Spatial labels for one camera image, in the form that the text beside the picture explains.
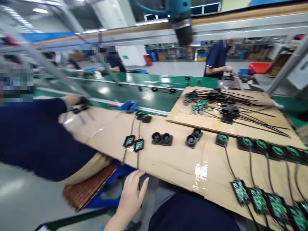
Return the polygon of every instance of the red bin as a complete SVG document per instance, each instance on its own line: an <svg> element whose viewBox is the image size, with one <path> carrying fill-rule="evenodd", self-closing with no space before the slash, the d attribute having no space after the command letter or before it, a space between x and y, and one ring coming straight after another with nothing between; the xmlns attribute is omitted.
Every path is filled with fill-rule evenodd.
<svg viewBox="0 0 308 231"><path fill-rule="evenodd" d="M145 60L145 62L147 64L147 66L152 66L152 58L151 58L151 56L149 54L147 54L147 55L144 55L143 57L144 57L144 60Z"/></svg>

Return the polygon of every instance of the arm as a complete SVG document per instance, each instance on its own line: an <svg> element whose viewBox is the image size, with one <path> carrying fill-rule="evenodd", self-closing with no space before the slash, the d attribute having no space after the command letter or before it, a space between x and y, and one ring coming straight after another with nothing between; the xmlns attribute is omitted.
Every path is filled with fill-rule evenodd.
<svg viewBox="0 0 308 231"><path fill-rule="evenodd" d="M138 190L138 183L142 175L144 175L144 172L136 170L126 177L119 207L116 214L108 221L104 231L124 231L136 215L149 183L149 178L146 178L140 191Z"/></svg>

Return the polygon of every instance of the cardboard box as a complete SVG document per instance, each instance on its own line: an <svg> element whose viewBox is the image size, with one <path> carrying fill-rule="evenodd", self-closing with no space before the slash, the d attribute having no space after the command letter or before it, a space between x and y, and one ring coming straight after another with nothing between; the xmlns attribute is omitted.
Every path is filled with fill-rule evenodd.
<svg viewBox="0 0 308 231"><path fill-rule="evenodd" d="M264 73L265 75L269 77L275 77L281 68L284 66L284 64L288 61L288 59L291 57L291 53L286 54L279 54L276 56L268 70Z"/></svg>

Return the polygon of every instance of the blue box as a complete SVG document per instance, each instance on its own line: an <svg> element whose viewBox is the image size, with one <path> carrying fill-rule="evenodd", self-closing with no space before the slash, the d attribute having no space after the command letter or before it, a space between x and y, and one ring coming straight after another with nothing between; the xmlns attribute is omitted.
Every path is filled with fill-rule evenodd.
<svg viewBox="0 0 308 231"><path fill-rule="evenodd" d="M138 107L139 107L138 100L128 100L122 106L119 107L119 110L131 113L137 111Z"/></svg>

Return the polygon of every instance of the blue plastic bin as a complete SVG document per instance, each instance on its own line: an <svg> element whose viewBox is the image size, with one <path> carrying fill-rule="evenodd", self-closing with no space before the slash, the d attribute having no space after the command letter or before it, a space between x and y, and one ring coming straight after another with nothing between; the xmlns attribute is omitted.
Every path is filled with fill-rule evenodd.
<svg viewBox="0 0 308 231"><path fill-rule="evenodd" d="M119 107L119 110L131 113L137 111L138 107L139 107L138 100L128 100L122 106Z"/></svg>
<svg viewBox="0 0 308 231"><path fill-rule="evenodd" d="M238 75L253 75L249 69L239 69Z"/></svg>

